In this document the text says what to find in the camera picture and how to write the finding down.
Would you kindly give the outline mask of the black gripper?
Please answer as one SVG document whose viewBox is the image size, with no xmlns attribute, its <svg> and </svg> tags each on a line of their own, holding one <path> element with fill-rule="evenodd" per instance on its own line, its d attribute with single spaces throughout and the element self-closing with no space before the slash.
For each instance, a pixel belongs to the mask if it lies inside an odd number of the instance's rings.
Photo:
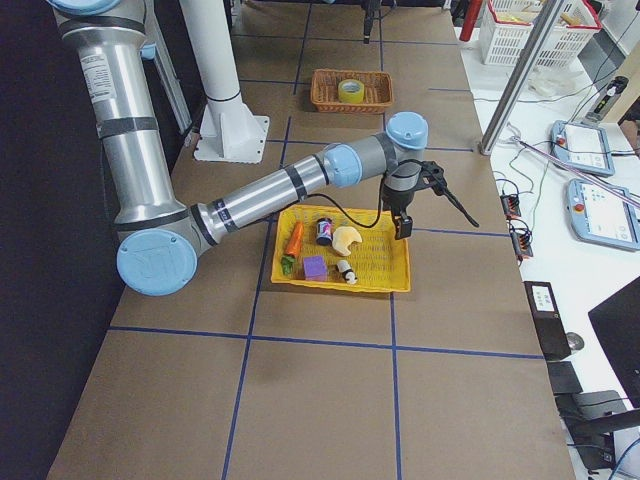
<svg viewBox="0 0 640 480">
<path fill-rule="evenodd" d="M 381 9 L 381 1 L 380 0 L 362 0 L 361 8 L 364 11 L 364 21 L 363 21 L 363 34 L 370 35 L 374 20 L 376 16 L 380 13 Z"/>
<path fill-rule="evenodd" d="M 413 220 L 408 215 L 407 209 L 413 202 L 414 192 L 412 190 L 396 191 L 388 190 L 388 206 L 393 215 L 395 227 L 395 239 L 402 240 L 409 238 L 413 230 Z"/>
</svg>

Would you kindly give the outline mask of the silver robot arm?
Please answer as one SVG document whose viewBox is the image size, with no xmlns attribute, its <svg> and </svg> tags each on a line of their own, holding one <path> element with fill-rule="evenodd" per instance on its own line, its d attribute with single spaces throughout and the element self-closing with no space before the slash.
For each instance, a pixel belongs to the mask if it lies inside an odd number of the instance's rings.
<svg viewBox="0 0 640 480">
<path fill-rule="evenodd" d="M 400 112 L 382 133 L 332 145 L 208 204 L 183 205 L 174 196 L 140 55 L 149 5 L 56 1 L 53 10 L 85 74 L 120 203 L 117 269 L 133 290 L 150 296 L 180 290 L 199 256 L 225 235 L 328 185 L 350 187 L 378 176 L 392 208 L 412 201 L 428 125 L 417 113 Z"/>
</svg>

